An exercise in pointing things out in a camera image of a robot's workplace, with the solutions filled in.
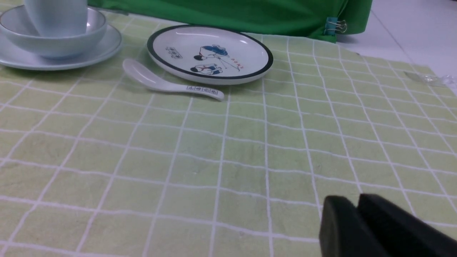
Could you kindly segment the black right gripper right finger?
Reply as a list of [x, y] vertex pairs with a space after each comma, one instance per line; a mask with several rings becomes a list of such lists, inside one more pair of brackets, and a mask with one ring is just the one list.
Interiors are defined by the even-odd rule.
[[456, 240], [377, 194], [361, 194], [357, 210], [392, 257], [455, 257]]

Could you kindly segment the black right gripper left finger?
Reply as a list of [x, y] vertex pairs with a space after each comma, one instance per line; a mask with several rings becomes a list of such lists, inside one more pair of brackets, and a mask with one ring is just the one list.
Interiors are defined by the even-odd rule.
[[388, 257], [353, 203], [346, 197], [325, 197], [319, 232], [323, 257]]

